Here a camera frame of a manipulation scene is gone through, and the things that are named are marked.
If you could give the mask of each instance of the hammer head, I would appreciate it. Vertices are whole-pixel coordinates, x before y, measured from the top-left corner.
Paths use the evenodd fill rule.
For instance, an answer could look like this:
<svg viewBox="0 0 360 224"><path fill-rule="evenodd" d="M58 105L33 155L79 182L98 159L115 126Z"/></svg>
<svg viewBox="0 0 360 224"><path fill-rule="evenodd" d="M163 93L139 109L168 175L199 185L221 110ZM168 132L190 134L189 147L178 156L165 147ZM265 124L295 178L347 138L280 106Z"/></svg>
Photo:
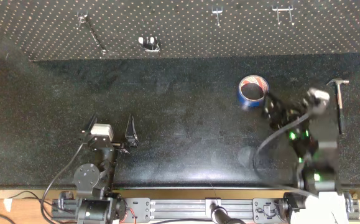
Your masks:
<svg viewBox="0 0 360 224"><path fill-rule="evenodd" d="M330 83L335 83L336 85L348 84L349 80L343 80L342 78L334 78L330 80L326 85L329 85Z"/></svg>

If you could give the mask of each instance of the perforated metal panel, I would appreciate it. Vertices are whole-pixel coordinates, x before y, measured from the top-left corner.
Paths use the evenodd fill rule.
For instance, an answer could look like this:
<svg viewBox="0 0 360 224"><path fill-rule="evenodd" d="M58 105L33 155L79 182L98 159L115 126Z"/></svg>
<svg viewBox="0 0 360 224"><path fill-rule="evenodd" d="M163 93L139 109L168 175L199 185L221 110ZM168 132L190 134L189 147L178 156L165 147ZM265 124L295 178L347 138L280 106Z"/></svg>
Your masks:
<svg viewBox="0 0 360 224"><path fill-rule="evenodd" d="M217 26L212 7L221 6ZM289 6L294 25L272 10ZM104 56L85 26L76 29L86 11ZM0 0L0 29L30 60L360 52L360 1ZM140 36L156 36L160 52L145 52Z"/></svg>

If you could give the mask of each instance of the tape roll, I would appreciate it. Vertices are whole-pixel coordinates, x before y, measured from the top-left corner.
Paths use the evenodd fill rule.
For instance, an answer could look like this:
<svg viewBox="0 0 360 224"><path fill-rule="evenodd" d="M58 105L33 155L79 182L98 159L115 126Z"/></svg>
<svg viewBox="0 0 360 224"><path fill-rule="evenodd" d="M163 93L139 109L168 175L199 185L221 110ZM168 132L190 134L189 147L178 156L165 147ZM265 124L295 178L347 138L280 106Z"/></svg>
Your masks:
<svg viewBox="0 0 360 224"><path fill-rule="evenodd" d="M249 75L244 77L238 86L238 98L243 108L257 107L262 104L268 91L269 85L265 79L258 75Z"/></svg>

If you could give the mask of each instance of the hammer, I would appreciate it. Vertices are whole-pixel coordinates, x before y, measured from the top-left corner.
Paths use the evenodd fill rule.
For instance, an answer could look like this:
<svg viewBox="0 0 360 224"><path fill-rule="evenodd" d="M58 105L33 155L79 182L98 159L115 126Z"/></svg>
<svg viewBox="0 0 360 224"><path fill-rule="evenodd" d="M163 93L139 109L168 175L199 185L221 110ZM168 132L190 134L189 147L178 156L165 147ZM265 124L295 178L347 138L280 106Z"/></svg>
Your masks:
<svg viewBox="0 0 360 224"><path fill-rule="evenodd" d="M345 127L344 127L344 114L343 114L343 101L341 100L341 91L340 85L341 84L348 84L349 80L343 80L341 78L334 78L328 82L336 84L336 94L337 94L337 104L338 104L338 125L339 125L339 134L344 134Z"/></svg>

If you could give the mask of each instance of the green light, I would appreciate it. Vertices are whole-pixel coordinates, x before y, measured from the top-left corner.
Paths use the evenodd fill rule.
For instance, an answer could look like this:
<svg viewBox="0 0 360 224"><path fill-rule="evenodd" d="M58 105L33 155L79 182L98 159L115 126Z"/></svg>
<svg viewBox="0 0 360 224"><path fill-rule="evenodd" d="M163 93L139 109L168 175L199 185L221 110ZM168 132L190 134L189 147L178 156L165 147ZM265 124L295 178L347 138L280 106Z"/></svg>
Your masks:
<svg viewBox="0 0 360 224"><path fill-rule="evenodd" d="M314 174L314 180L315 180L315 181L321 181L321 175L319 175L319 174Z"/></svg>
<svg viewBox="0 0 360 224"><path fill-rule="evenodd" d="M289 134L289 138L290 138L291 140L296 139L296 134L293 133L293 132L291 132L291 133Z"/></svg>

